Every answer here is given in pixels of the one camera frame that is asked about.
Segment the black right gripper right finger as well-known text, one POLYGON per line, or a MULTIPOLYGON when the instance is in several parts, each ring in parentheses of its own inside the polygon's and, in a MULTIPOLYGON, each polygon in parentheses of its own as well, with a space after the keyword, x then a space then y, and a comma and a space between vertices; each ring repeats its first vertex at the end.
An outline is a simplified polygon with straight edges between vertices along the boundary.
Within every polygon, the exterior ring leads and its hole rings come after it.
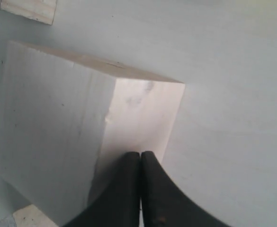
POLYGON ((189 199, 151 151, 141 154, 140 192, 145 227, 228 226, 189 199))

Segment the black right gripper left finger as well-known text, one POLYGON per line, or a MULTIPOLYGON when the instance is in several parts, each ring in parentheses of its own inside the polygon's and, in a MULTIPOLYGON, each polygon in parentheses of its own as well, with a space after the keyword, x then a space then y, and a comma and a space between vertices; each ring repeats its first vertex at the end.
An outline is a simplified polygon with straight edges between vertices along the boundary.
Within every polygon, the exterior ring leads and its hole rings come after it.
POLYGON ((66 227, 138 227, 140 154, 127 152, 102 194, 66 227))

